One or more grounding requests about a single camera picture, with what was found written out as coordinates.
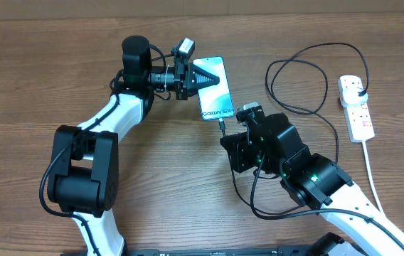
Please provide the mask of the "Samsung Galaxy smartphone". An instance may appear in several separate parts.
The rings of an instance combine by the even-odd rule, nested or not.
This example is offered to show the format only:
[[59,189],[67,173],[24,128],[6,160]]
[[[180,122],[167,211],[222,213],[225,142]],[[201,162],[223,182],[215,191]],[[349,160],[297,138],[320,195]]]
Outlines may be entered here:
[[235,110],[223,58],[221,56],[199,58],[195,59],[193,64],[219,77],[219,82],[198,91],[202,118],[212,120],[232,117]]

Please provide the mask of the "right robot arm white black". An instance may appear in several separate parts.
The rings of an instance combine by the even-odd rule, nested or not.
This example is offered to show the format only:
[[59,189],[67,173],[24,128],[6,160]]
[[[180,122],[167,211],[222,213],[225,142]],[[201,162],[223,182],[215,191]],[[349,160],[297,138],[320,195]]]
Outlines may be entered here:
[[334,161],[313,154],[283,114],[265,115],[251,103],[236,113],[245,132],[220,139],[233,171],[275,174],[290,198],[308,210],[282,215],[253,213],[263,220],[319,214],[348,235],[367,255],[404,255],[404,232],[366,197]]

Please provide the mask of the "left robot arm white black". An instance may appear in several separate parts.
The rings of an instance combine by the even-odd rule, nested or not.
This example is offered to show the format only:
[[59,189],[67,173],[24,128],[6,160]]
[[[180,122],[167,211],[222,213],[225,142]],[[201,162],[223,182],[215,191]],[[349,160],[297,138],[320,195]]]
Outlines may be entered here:
[[152,108],[155,97],[173,92],[187,100],[219,77],[190,62],[195,43],[184,38],[171,49],[173,66],[154,67],[158,48],[144,36],[122,41],[123,67],[110,81],[110,101],[78,126],[55,131],[50,164],[39,186],[43,209],[77,224],[86,255],[126,255],[112,207],[119,187],[119,143]]

